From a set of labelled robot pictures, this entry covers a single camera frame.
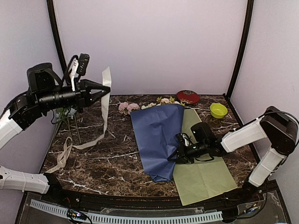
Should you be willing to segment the pink rose stem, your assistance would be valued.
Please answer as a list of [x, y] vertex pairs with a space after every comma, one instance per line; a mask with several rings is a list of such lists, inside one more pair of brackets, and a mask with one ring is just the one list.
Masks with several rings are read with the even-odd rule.
[[139, 110], [140, 107], [138, 104], [136, 103], [131, 103], [129, 104], [128, 102], [123, 102], [119, 104], [119, 108], [118, 111], [121, 114], [130, 114], [131, 112], [135, 111], [135, 110]]

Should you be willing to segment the light blue wrapping paper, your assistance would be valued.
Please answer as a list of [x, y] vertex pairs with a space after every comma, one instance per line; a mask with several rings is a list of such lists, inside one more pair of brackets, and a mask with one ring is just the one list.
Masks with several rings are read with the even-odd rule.
[[145, 174], [153, 182], [169, 182], [175, 167], [168, 157], [176, 151], [181, 133], [184, 106], [169, 104], [131, 113], [131, 121]]

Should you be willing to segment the cream ribbon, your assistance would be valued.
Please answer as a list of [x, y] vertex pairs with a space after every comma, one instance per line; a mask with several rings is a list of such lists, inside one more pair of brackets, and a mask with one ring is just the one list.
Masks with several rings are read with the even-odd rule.
[[57, 164], [53, 168], [50, 168], [46, 171], [46, 173], [54, 173], [55, 171], [64, 168], [66, 166], [67, 159], [70, 156], [71, 150], [73, 148], [77, 150], [83, 150], [88, 147], [93, 147], [95, 146], [100, 140], [102, 140], [105, 137], [105, 132], [107, 130], [107, 120], [108, 120], [108, 111], [109, 111], [109, 102], [110, 102], [110, 93], [105, 95], [101, 99], [101, 114], [102, 118], [104, 120], [104, 125], [103, 125], [103, 134], [100, 135], [98, 138], [96, 138], [93, 141], [81, 144], [81, 145], [73, 145], [73, 139], [72, 137], [67, 137], [64, 145], [63, 145], [63, 151], [58, 155], [57, 157]]

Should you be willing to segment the cream rose stem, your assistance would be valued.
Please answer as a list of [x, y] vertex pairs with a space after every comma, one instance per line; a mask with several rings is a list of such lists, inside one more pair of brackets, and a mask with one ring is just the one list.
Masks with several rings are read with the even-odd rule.
[[185, 103], [183, 103], [181, 101], [176, 101], [175, 98], [173, 98], [173, 97], [169, 97], [169, 98], [158, 97], [157, 98], [157, 104], [156, 104], [156, 106], [159, 106], [159, 105], [171, 105], [171, 104], [177, 104], [177, 105], [185, 106]]

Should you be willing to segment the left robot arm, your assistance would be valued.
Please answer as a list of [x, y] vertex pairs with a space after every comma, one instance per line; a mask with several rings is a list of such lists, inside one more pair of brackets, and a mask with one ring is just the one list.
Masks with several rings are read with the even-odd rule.
[[[63, 80], [54, 72], [51, 63], [38, 64], [28, 69], [28, 90], [11, 100], [0, 117], [1, 147], [51, 110], [75, 106], [82, 112], [83, 108], [92, 106], [98, 100], [102, 103], [104, 129], [107, 129], [112, 84], [110, 68], [102, 72], [102, 83], [99, 84], [80, 79], [86, 72], [86, 62], [74, 59], [71, 64], [72, 68], [67, 70], [71, 84], [67, 86], [63, 85]], [[47, 194], [55, 203], [63, 203], [66, 193], [53, 173], [66, 164], [68, 149], [71, 147], [65, 145], [65, 154], [57, 165], [42, 174], [25, 173], [1, 166], [0, 188]]]

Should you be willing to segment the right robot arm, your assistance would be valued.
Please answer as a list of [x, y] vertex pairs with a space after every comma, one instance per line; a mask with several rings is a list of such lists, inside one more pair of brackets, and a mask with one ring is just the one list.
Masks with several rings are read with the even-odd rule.
[[186, 133], [176, 135], [179, 146], [168, 157], [178, 164], [193, 164], [200, 156], [208, 154], [213, 160], [237, 149], [267, 139], [270, 147], [249, 174], [238, 198], [249, 202], [256, 196], [256, 189], [287, 160], [299, 144], [299, 120], [288, 112], [270, 106], [266, 111], [242, 127], [235, 128], [218, 138], [206, 122], [199, 122], [190, 128], [195, 141]]

